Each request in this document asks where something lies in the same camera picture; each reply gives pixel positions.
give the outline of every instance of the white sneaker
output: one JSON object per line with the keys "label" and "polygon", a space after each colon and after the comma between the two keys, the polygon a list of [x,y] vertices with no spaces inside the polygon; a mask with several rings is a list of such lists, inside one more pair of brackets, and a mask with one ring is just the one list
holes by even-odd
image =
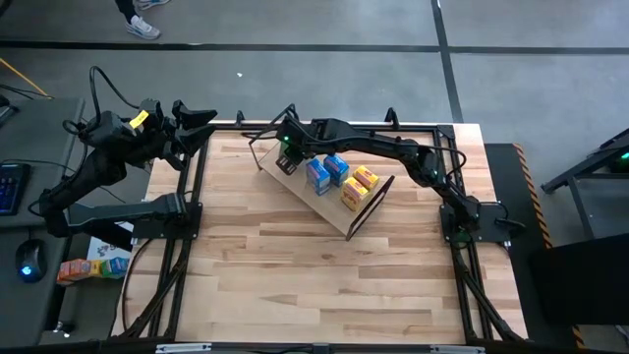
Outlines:
{"label": "white sneaker", "polygon": [[144,19],[139,16],[133,16],[131,23],[125,24],[125,26],[127,27],[127,32],[144,39],[157,39],[161,35],[159,29],[147,24]]}
{"label": "white sneaker", "polygon": [[136,5],[140,10],[147,10],[156,5],[164,5],[170,0],[136,0]]}

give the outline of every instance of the floor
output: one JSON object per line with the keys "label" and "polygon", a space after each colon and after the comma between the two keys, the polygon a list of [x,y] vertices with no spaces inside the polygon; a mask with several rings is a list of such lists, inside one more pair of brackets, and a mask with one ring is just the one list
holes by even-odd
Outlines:
{"label": "floor", "polygon": [[[221,118],[240,109],[268,119],[294,102],[303,116],[379,121],[393,106],[403,121],[479,123],[487,142],[524,147],[539,185],[627,128],[627,11],[623,0],[173,0],[143,14],[163,31],[157,42],[207,45],[0,55],[48,93],[85,98],[86,117],[87,70],[98,65],[129,100],[157,98],[166,110],[183,99]],[[14,1],[0,40],[143,44],[112,0]],[[0,81],[27,88],[4,69]],[[104,109],[133,114],[103,83],[98,96]],[[146,181],[135,171],[111,190],[139,201]],[[538,193],[553,243],[584,240],[568,191]],[[590,348],[629,351],[610,326],[582,332]]]}

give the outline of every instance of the wooden board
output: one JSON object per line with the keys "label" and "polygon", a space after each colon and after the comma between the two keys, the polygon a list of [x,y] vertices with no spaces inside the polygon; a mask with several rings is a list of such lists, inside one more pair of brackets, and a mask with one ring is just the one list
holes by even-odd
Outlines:
{"label": "wooden board", "polygon": [[[454,127],[457,146],[468,156],[467,192],[494,201],[479,126]],[[428,134],[403,138],[432,143]],[[345,242],[309,206],[257,170],[247,142],[238,132],[216,132],[210,140],[202,226],[191,254],[178,340],[464,342],[450,251],[439,229],[441,199],[433,190],[417,186],[397,161],[344,153],[353,165],[396,176],[360,234]],[[256,152],[274,145],[260,142]],[[166,162],[157,161],[147,198],[174,192],[177,179]],[[164,244],[154,241],[131,276],[129,321],[154,293]],[[488,298],[526,337],[508,255],[493,244],[478,246]],[[481,333],[478,307],[475,301],[471,305]],[[112,333],[121,331],[118,316]]]}
{"label": "wooden board", "polygon": [[[306,161],[302,162],[295,172],[290,176],[286,175],[282,170],[277,167],[275,160],[279,156],[281,144],[275,144],[275,146],[264,156],[262,156],[258,163],[264,171],[273,176],[277,182],[281,183],[286,189],[291,191],[295,196],[302,200],[307,206],[311,207],[317,214],[327,220],[332,226],[336,227],[339,231],[339,235],[346,236],[349,234],[352,223],[358,218],[366,207],[373,209],[377,207],[377,203],[369,204],[370,199],[377,194],[386,181],[391,176],[379,176],[380,181],[377,186],[370,191],[368,200],[363,202],[361,208],[356,211],[349,209],[343,202],[341,202],[341,189],[332,185],[330,190],[322,196],[318,196],[315,189],[308,183],[306,177]],[[323,163],[324,156],[317,156],[316,158]],[[356,170],[359,165],[350,165],[350,174]]]}

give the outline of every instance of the desk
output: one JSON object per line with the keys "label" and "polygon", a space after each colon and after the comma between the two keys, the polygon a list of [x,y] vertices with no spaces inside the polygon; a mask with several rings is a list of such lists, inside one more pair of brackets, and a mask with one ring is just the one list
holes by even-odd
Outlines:
{"label": "desk", "polygon": [[[61,122],[77,121],[83,113],[81,99],[42,99],[18,103],[21,111],[0,127],[0,160],[26,158],[67,164],[74,137]],[[0,217],[0,347],[35,345],[50,318],[52,307],[61,305],[62,292],[56,286],[59,264],[69,245],[46,233],[43,219],[27,211],[44,188],[59,183],[63,168],[34,164],[20,212]],[[46,275],[34,284],[22,282],[17,275],[15,254],[29,237],[45,241]]]}
{"label": "desk", "polygon": [[[468,194],[495,201],[480,127],[454,127],[457,146],[468,156]],[[432,144],[428,134],[401,136]],[[274,144],[260,142],[257,152]],[[238,132],[212,135],[177,340],[464,343],[450,250],[440,235],[440,197],[417,186],[397,161],[360,152],[343,157],[376,174],[396,175],[382,205],[350,242],[257,171],[248,140]],[[157,161],[147,198],[174,192],[177,180],[177,172]],[[155,291],[164,245],[154,241],[131,276],[130,322]],[[478,253],[488,298],[526,337],[506,252],[479,244]],[[471,305],[481,333],[476,302]],[[165,310],[162,328],[167,315]],[[121,331],[118,316],[112,334]]]}

